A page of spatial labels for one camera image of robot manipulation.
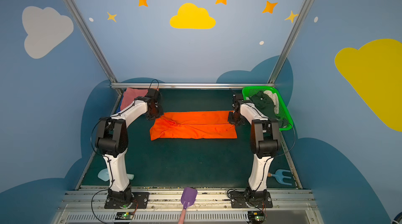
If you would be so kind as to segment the orange t-shirt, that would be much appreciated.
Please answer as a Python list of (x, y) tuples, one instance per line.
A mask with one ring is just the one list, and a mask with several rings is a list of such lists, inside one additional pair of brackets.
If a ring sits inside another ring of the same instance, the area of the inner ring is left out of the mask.
[(236, 139), (229, 111), (170, 112), (156, 119), (150, 139)]

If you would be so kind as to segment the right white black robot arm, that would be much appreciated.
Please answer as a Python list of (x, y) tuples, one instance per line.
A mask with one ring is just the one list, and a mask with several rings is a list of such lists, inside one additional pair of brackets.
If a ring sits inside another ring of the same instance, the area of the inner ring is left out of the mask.
[(245, 199), (267, 199), (267, 178), (273, 159), (280, 149), (280, 130), (278, 120), (269, 118), (260, 112), (251, 102), (234, 99), (233, 111), (229, 113), (228, 122), (239, 126), (250, 123), (250, 149), (253, 153), (253, 165), (245, 191)]

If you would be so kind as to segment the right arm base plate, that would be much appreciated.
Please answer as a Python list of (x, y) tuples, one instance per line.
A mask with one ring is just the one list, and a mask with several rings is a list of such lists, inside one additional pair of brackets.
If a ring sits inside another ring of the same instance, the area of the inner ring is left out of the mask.
[(230, 199), (232, 208), (272, 208), (273, 203), (271, 195), (267, 190), (254, 192), (245, 190), (230, 189), (227, 191), (227, 197)]

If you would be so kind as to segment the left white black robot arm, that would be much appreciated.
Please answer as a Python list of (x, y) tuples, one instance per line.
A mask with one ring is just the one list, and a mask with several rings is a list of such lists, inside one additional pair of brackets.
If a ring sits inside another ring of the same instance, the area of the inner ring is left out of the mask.
[(163, 115), (158, 96), (138, 97), (120, 112), (98, 123), (95, 147), (104, 158), (110, 177), (107, 201), (119, 203), (122, 207), (127, 207), (134, 198), (125, 163), (129, 144), (128, 127), (142, 115), (148, 120)]

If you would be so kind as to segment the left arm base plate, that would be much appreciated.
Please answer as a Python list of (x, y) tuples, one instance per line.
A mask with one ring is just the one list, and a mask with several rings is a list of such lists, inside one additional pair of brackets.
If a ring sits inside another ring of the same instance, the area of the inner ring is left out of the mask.
[(108, 193), (105, 209), (145, 209), (147, 208), (149, 193), (146, 192), (115, 192)]

